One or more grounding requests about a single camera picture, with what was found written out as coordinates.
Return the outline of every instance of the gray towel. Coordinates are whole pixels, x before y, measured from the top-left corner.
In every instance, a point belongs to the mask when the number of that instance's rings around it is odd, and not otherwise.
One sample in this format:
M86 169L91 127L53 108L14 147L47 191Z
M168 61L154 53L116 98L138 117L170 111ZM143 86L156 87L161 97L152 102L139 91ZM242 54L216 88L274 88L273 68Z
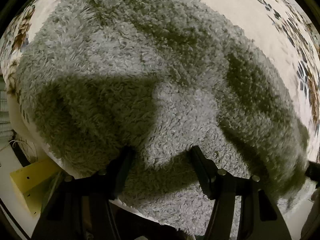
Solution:
M308 132L277 70L199 0L62 0L16 79L23 116L56 157L87 176L134 146L120 200L188 233L204 234L214 203L192 145L233 175L261 176L282 212L305 181Z

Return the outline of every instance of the furry textile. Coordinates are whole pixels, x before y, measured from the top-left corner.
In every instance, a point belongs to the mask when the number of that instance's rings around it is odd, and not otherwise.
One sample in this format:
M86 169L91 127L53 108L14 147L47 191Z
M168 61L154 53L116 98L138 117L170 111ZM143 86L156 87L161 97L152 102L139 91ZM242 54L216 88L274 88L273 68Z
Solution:
M192 145L235 176L261 176L283 213L311 184L308 132L277 70L199 0L62 0L16 79L24 118L57 158L88 176L134 146L120 200L188 233L204 234L214 204Z

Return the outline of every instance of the metal screw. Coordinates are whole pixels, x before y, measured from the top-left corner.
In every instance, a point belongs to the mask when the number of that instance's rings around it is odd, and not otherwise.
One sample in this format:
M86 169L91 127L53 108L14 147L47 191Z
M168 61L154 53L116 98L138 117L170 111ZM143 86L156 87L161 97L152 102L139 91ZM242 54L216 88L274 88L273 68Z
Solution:
M260 177L257 176L257 175L253 175L253 176L252 176L252 179L253 179L253 181L255 181L255 182L260 181Z
M100 171L98 171L98 174L100 176L106 175L107 174L107 170L106 169L101 169Z
M72 176L66 176L65 178L64 178L64 181L65 182L70 182L70 181L72 181L73 180L73 177Z
M218 169L218 174L224 176L227 174L227 172L224 169Z

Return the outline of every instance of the plush fabric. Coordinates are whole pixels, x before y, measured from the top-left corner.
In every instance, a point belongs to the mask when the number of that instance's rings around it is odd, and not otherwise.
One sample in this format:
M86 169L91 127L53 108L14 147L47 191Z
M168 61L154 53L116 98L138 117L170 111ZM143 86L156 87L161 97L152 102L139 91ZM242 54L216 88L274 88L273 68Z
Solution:
M205 232L214 202L192 145L232 175L261 176L283 213L303 184L314 188L308 132L277 70L199 0L62 0L14 78L24 121L82 176L134 146L120 200L160 223Z

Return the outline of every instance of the yellow foam block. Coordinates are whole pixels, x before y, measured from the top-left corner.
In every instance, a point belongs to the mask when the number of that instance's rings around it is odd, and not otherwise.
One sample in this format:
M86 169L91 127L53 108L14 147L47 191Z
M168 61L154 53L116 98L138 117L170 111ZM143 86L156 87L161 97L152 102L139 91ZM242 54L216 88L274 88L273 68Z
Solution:
M53 160L45 159L10 173L16 195L33 216L40 214L50 181L61 170Z

